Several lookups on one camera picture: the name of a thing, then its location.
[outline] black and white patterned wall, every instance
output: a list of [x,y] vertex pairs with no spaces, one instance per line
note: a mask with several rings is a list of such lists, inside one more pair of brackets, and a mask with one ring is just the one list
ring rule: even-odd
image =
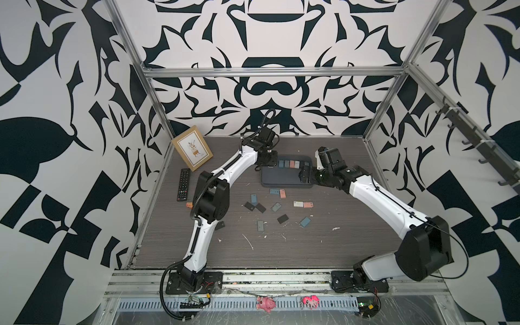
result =
[[[519,158],[517,85],[520,4],[511,0],[455,0],[422,54],[419,65],[464,107],[515,160]],[[440,215],[465,246],[466,275],[446,280],[466,321],[520,321],[520,197],[410,77],[371,139],[394,194],[427,215]],[[464,271],[463,251],[452,241],[455,263],[441,273]]]
[[519,28],[517,0],[454,0],[417,61],[517,161]]
[[392,76],[159,78],[152,82],[175,134],[256,130],[270,108],[280,135],[363,135]]
[[143,62],[164,68],[401,64],[435,3],[118,0]]
[[0,5],[2,324],[76,324],[129,254],[169,145],[99,0]]
[[[118,0],[150,68],[400,66],[436,0]],[[362,135],[390,77],[156,80],[176,134]]]

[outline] white debris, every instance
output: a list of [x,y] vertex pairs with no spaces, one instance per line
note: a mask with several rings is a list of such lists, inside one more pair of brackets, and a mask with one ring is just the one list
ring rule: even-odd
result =
[[244,236],[244,238],[248,241],[249,246],[251,246],[251,250],[254,251],[255,249],[253,248],[253,245],[251,245],[251,242],[249,241],[249,239],[244,234],[242,234],[242,236]]

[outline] pink plush keychain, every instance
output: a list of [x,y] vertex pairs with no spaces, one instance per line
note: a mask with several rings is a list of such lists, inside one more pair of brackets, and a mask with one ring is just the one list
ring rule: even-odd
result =
[[303,298],[303,304],[310,309],[318,308],[319,303],[320,303],[320,298],[318,298],[316,296],[310,296],[310,297]]
[[276,307],[276,303],[272,298],[269,297],[258,297],[256,299],[256,309],[263,309],[271,314],[271,309]]

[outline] gray wood surface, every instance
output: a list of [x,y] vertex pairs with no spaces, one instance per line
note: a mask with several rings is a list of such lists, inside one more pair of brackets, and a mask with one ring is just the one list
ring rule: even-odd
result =
[[[201,171],[212,171],[233,155],[239,139],[205,138],[214,156],[191,174],[188,201],[191,201]],[[314,157],[321,146],[339,148],[347,165],[360,165],[374,173],[367,150],[359,138],[281,138],[279,154]],[[190,209],[177,202],[180,169],[186,165],[173,153],[148,229],[137,256],[136,267],[160,268],[183,258],[193,230]],[[400,239],[381,218],[363,203],[334,188],[286,189],[287,198],[269,194],[260,184],[260,173],[253,167],[245,171],[230,190],[230,207],[223,221],[225,228],[215,231],[207,254],[208,268],[326,268],[351,267],[373,254],[398,248]],[[242,205],[255,193],[267,211],[249,211]],[[293,207],[293,201],[313,202],[314,208]],[[270,208],[279,202],[282,208]],[[276,220],[287,214],[280,225]],[[310,217],[302,228],[298,223]],[[264,231],[257,231],[263,220]]]

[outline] wooden picture frame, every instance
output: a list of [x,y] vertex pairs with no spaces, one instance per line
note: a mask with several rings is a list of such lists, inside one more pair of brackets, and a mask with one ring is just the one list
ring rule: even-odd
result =
[[192,172],[213,157],[196,125],[176,136],[172,143]]

